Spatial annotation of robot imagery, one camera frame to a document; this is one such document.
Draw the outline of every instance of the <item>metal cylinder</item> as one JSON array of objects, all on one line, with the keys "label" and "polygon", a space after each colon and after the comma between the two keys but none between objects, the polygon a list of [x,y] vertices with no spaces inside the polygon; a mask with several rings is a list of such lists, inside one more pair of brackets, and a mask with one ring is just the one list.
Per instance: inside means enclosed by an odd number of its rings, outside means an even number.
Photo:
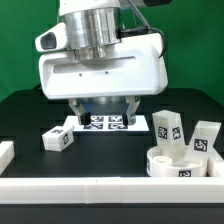
[{"label": "metal cylinder", "polygon": [[105,8],[69,13],[64,16],[70,48],[77,58],[105,57],[103,46],[119,43],[116,30],[121,26],[120,9]]}]

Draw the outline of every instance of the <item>green background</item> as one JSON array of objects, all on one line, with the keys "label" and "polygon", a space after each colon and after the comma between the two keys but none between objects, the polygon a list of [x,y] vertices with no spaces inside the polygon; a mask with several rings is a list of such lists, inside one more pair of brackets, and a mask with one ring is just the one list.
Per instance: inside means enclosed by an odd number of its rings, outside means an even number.
[{"label": "green background", "polygon": [[[56,25],[58,7],[57,0],[0,1],[0,101],[40,82],[34,41]],[[141,11],[167,37],[169,87],[200,89],[224,105],[224,1],[173,0]],[[122,17],[134,26],[130,10]]]}]

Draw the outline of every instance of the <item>black table surface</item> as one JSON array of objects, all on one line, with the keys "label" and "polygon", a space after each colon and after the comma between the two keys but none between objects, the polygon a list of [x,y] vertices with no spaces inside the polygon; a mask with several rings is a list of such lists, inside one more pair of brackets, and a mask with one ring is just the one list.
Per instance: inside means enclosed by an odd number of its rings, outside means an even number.
[{"label": "black table surface", "polygon": [[[92,115],[119,115],[123,101],[83,101]],[[224,107],[195,89],[166,89],[141,97],[137,110],[148,132],[74,132],[63,152],[45,151],[42,134],[62,126],[73,112],[66,100],[48,100],[39,89],[17,91],[0,103],[0,142],[14,141],[15,158],[1,178],[17,177],[147,177],[146,153],[156,145],[152,113],[181,114],[186,144],[199,120],[222,122]],[[215,149],[224,155],[224,128]],[[223,223],[222,204],[1,205],[0,223]]]}]

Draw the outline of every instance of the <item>white plastic object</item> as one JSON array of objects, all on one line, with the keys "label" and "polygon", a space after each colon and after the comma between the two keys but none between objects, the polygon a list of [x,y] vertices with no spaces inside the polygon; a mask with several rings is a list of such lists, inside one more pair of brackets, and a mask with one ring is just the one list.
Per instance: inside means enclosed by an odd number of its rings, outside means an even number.
[{"label": "white plastic object", "polygon": [[152,114],[159,148],[170,153],[185,148],[185,140],[180,114],[163,110]]},{"label": "white plastic object", "polygon": [[59,15],[102,8],[120,8],[120,3],[118,0],[60,0]]},{"label": "white plastic object", "polygon": [[61,152],[73,141],[73,127],[56,126],[42,135],[45,150]]},{"label": "white plastic object", "polygon": [[199,121],[191,138],[185,160],[203,162],[214,153],[213,145],[220,130],[221,123]]},{"label": "white plastic object", "polygon": [[167,86],[159,34],[122,39],[107,46],[107,59],[75,60],[73,51],[42,55],[41,85],[48,99],[154,95]]},{"label": "white plastic object", "polygon": [[147,173],[151,177],[205,177],[207,162],[184,161],[186,150],[187,146],[167,157],[159,147],[151,148],[147,152]]},{"label": "white plastic object", "polygon": [[0,175],[14,158],[14,144],[11,141],[3,141],[0,144]]},{"label": "white plastic object", "polygon": [[106,179],[0,178],[0,201],[1,204],[224,203],[223,178]]},{"label": "white plastic object", "polygon": [[224,177],[224,167],[222,164],[224,164],[223,158],[214,148],[211,148],[207,165],[208,175],[210,177]]},{"label": "white plastic object", "polygon": [[[43,49],[41,46],[41,38],[45,35],[53,33],[56,37],[56,48],[54,49]],[[47,32],[43,33],[35,40],[36,49],[39,52],[49,52],[49,51],[58,51],[67,48],[68,46],[68,35],[67,35],[67,28],[65,23],[59,23],[54,26],[52,29],[48,30]]]},{"label": "white plastic object", "polygon": [[86,204],[121,203],[120,178],[93,178],[86,184]]}]

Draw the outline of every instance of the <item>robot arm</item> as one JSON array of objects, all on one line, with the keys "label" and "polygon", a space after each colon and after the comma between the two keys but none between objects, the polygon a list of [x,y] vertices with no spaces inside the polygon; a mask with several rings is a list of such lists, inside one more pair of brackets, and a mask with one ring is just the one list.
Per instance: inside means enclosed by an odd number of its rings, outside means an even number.
[{"label": "robot arm", "polygon": [[167,85],[161,36],[149,33],[147,24],[146,32],[120,35],[120,12],[118,0],[60,0],[64,22],[36,39],[38,51],[50,52],[39,61],[44,94],[68,99],[80,124],[91,122],[80,98],[126,96],[123,123],[133,125],[139,96],[158,94]]}]

